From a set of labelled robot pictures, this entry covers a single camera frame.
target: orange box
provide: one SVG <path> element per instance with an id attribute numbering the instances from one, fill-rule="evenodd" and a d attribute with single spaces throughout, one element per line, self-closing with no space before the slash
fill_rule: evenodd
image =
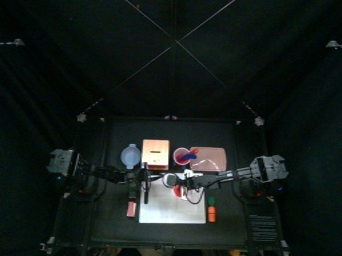
<path id="1" fill-rule="evenodd" d="M 168 140 L 142 140 L 141 163 L 148 170 L 168 170 Z"/>

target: white paper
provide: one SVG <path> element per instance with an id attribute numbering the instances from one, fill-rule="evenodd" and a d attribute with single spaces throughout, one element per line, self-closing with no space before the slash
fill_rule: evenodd
<path id="1" fill-rule="evenodd" d="M 188 201 L 176 197 L 172 188 L 166 188 L 161 179 L 150 183 L 148 192 L 148 204 L 144 204 L 144 191 L 140 193 L 140 223 L 205 223 L 204 195 L 198 204 L 190 204 Z M 197 202 L 201 194 L 194 190 L 188 191 L 188 198 Z"/>

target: black curtain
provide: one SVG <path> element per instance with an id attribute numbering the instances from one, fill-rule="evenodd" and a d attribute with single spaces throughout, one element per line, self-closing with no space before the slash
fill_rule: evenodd
<path id="1" fill-rule="evenodd" d="M 25 52 L 1 50 L 0 255 L 39 255 L 57 206 L 45 165 L 49 152 L 72 145 L 76 116 L 25 63 Z"/>
<path id="2" fill-rule="evenodd" d="M 271 153 L 285 157 L 288 194 L 281 201 L 291 255 L 340 255 L 342 51 L 323 62 L 273 112 Z"/>

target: plate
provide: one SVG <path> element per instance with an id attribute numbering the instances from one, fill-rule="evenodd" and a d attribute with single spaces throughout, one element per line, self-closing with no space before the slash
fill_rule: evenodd
<path id="1" fill-rule="evenodd" d="M 189 161 L 192 171 L 221 172 L 227 169 L 227 157 L 224 148 L 190 147 L 197 149 L 197 158 Z"/>

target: table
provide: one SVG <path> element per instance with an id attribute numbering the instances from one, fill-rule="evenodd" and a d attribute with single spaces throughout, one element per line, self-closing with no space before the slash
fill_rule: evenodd
<path id="1" fill-rule="evenodd" d="M 90 117 L 80 123 L 73 147 L 93 165 L 112 165 L 120 169 L 124 168 L 121 150 L 130 143 L 141 149 L 142 139 L 169 140 L 169 152 L 190 146 L 224 148 L 227 170 L 248 166 L 256 156 L 267 154 L 261 127 L 249 121 L 202 119 Z M 134 218 L 125 216 L 126 187 L 112 183 L 105 186 L 104 194 L 92 203 L 61 199 L 53 251 L 65 246 L 77 248 L 81 255 L 88 247 L 104 246 L 164 250 L 235 248 L 248 249 L 251 253 L 260 246 L 281 248 L 276 204 L 267 201 L 249 204 L 240 200 L 239 181 L 205 191 L 205 197 L 215 197 L 217 212 L 216 222 L 205 224 L 138 223 L 138 214 Z M 271 235 L 267 231 L 261 233 L 261 223 L 268 223 L 265 227 L 271 228 Z"/>

